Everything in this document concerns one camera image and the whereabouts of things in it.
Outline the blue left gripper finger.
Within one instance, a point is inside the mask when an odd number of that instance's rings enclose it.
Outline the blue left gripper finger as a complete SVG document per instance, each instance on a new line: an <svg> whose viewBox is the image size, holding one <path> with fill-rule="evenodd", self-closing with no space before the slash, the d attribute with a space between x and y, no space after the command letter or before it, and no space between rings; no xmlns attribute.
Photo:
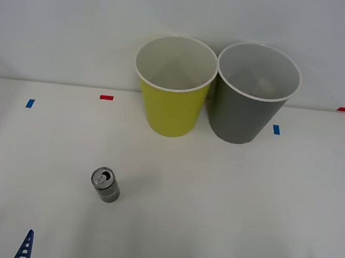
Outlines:
<svg viewBox="0 0 345 258"><path fill-rule="evenodd" d="M32 255L32 247L33 247L33 236L34 231L28 231L25 239L23 240L21 246L19 247L18 251L15 254L14 258L31 258Z"/></svg>

